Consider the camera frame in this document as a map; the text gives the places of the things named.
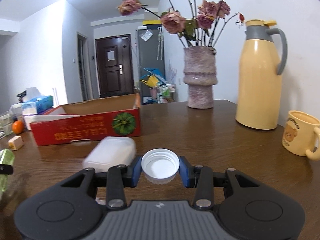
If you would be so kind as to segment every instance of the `doorway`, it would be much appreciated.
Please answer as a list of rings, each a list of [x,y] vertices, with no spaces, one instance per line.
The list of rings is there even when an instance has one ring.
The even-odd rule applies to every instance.
[[[100,97],[133,94],[130,34],[96,40]]]
[[[79,34],[77,36],[81,94],[83,101],[88,101],[93,99],[92,84],[90,78],[88,39]]]

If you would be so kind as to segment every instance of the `wooden table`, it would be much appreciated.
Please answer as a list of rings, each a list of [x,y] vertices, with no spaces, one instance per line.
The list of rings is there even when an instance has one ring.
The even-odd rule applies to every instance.
[[[192,165],[203,164],[224,172],[234,167],[297,200],[306,212],[299,240],[320,239],[320,162],[291,154],[281,145],[283,128],[256,131],[235,121],[236,105],[216,100],[214,109],[196,110],[185,102],[148,105],[141,108],[143,136],[133,138],[143,155],[154,148],[167,148],[187,157]],[[82,160],[98,142],[37,147],[31,132],[22,134],[25,146],[15,152],[15,173],[0,205],[0,239],[21,239],[13,212],[24,199],[81,170]],[[0,140],[0,149],[7,139]],[[195,190],[183,188],[179,176],[157,186],[143,175],[138,187],[126,188],[127,201],[192,200]],[[105,189],[98,190],[104,199]],[[215,202],[224,199],[215,189]]]

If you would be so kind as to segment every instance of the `blue box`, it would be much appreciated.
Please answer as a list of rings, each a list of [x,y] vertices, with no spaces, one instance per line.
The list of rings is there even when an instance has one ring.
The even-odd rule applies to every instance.
[[[23,115],[39,114],[53,107],[53,96],[40,96],[22,103],[21,109]]]

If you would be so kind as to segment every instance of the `orange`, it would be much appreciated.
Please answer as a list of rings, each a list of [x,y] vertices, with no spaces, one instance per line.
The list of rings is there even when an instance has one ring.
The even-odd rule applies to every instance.
[[[12,131],[15,133],[15,134],[19,134],[19,133],[22,133],[24,130],[24,124],[22,121],[18,120],[18,121],[15,121],[12,125]]]

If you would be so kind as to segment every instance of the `dark brown door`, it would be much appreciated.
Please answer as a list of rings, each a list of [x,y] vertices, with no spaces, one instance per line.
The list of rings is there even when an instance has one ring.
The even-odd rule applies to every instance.
[[[130,35],[98,39],[96,50],[101,97],[132,94]]]

